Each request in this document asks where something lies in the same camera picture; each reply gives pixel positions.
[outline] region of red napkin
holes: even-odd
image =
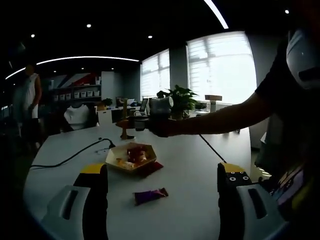
[[[139,175],[143,178],[148,177],[149,175],[153,174],[154,172],[158,171],[159,169],[162,169],[164,166],[155,161],[153,163],[147,164],[146,166],[141,167],[139,170]]]

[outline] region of monitor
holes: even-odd
[[[139,112],[144,112],[146,110],[146,106],[147,106],[147,103],[148,103],[148,98],[144,98],[142,100],[142,103],[141,103],[141,107],[139,109]]]

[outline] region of desk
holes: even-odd
[[[240,133],[232,131],[224,134],[203,134],[202,136],[228,164],[238,165],[250,176],[251,143],[248,127],[241,129]]]
[[[50,136],[33,164],[53,165],[101,138],[121,145],[122,130],[105,125]],[[217,192],[219,157],[198,135],[160,138],[149,131],[131,131],[138,143],[154,148],[164,168],[145,179],[133,179],[108,168],[107,234],[110,240],[214,240],[220,231]],[[72,185],[84,166],[103,163],[104,141],[56,168],[31,169],[23,191],[28,211],[41,224],[49,201]],[[134,206],[133,192],[166,188],[169,197]]]

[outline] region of man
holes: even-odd
[[[276,113],[284,124],[283,144],[279,176],[268,190],[282,216],[293,221],[287,237],[296,239],[299,234],[317,229],[314,219],[319,209],[315,193],[320,159],[320,9],[317,0],[291,3],[296,28],[289,39],[280,43],[269,73],[245,102],[181,121],[151,122],[149,129],[159,137],[222,134],[252,126]],[[297,46],[306,47],[306,52],[294,49]],[[313,54],[311,58],[305,58],[309,53]],[[315,87],[305,86],[305,80]]]
[[[37,153],[36,143],[42,143],[38,120],[38,105],[42,95],[41,81],[35,66],[25,67],[26,78],[20,82],[14,99],[13,108],[15,119],[21,126],[21,137],[27,142],[33,155]]]

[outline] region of purple wrapper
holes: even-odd
[[[134,193],[135,204],[137,206],[165,197],[168,197],[168,193],[165,188],[160,188],[153,191],[143,191]]]

